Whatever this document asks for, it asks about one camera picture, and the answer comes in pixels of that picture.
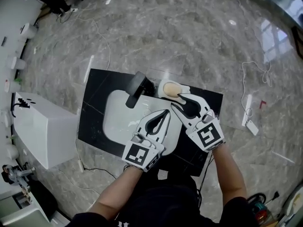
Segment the black device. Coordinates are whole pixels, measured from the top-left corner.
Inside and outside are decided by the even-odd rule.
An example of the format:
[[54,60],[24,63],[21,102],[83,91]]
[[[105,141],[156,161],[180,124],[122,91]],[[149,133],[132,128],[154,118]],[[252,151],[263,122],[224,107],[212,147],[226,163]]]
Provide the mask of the black device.
[[153,96],[155,92],[155,87],[151,81],[142,72],[136,72],[131,82],[128,84],[126,90],[129,94],[126,106],[128,108],[134,108],[138,102],[141,94],[146,96]]

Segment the beige sponge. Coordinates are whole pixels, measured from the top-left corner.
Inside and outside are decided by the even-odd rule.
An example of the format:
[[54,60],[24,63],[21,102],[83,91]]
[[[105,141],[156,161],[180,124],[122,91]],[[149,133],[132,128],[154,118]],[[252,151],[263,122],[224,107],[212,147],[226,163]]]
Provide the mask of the beige sponge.
[[168,79],[161,80],[158,86],[158,96],[160,98],[165,97],[180,104],[185,104],[186,101],[178,96],[179,93],[190,93],[190,87]]
[[182,93],[182,88],[178,84],[169,82],[164,85],[163,91],[167,96],[179,97],[178,94]]

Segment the marble floor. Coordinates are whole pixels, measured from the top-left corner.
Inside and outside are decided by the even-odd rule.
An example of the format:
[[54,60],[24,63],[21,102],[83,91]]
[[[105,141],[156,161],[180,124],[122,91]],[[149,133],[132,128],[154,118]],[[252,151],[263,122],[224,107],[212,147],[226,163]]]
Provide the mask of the marble floor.
[[[28,66],[20,74],[22,91],[76,113],[93,55],[92,68],[105,70],[110,57],[108,70],[139,70],[150,78],[222,93],[221,124],[248,192],[271,198],[279,191],[280,197],[268,206],[277,214],[303,177],[303,62],[281,19],[250,0],[84,0],[75,6],[79,10],[66,22],[69,15],[63,17],[64,23],[55,15],[39,21],[38,33],[24,54]],[[246,61],[255,61],[262,70],[271,65],[269,84],[262,82],[263,72],[254,64],[244,65],[243,104],[250,95],[257,136],[242,126],[241,63]],[[266,104],[259,108],[262,100]],[[81,173],[77,158],[45,170],[18,137],[16,145],[20,161],[36,167],[38,179],[70,217],[87,210],[96,192],[113,181],[104,171]],[[86,168],[121,174],[121,159],[80,140],[77,146]],[[200,184],[202,177],[195,180]],[[202,197],[201,213],[219,221],[222,194],[214,163]]]

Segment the black shirt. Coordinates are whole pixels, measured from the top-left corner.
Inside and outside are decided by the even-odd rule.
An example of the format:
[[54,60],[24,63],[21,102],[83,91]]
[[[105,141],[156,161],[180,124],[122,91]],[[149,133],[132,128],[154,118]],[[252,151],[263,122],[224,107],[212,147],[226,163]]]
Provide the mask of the black shirt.
[[230,200],[219,224],[200,215],[196,193],[186,186],[159,186],[131,198],[116,220],[107,221],[96,213],[74,216],[67,227],[178,227],[258,226],[245,198]]

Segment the white box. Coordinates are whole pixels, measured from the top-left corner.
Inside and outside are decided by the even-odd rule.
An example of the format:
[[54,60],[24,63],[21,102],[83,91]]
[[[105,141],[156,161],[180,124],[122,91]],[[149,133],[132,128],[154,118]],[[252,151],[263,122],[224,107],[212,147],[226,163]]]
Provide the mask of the white box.
[[30,108],[15,106],[14,127],[34,157],[45,169],[74,158],[77,154],[78,116],[33,93],[16,93]]

